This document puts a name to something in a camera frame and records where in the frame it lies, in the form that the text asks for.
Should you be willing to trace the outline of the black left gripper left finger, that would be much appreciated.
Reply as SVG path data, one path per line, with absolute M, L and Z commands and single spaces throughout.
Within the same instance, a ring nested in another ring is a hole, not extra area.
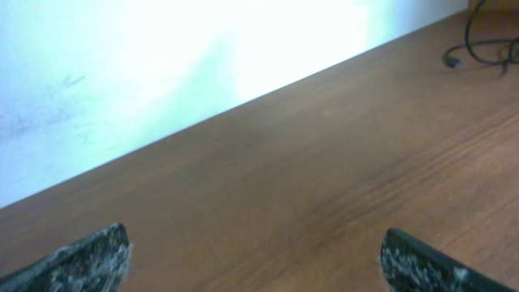
M 116 291 L 131 253 L 126 227 L 113 223 L 1 277 L 1 291 Z

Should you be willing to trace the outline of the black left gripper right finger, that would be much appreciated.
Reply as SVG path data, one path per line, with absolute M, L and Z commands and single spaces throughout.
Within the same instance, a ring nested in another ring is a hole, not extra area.
M 396 292 L 513 292 L 396 228 L 384 235 L 380 267 L 390 290 Z

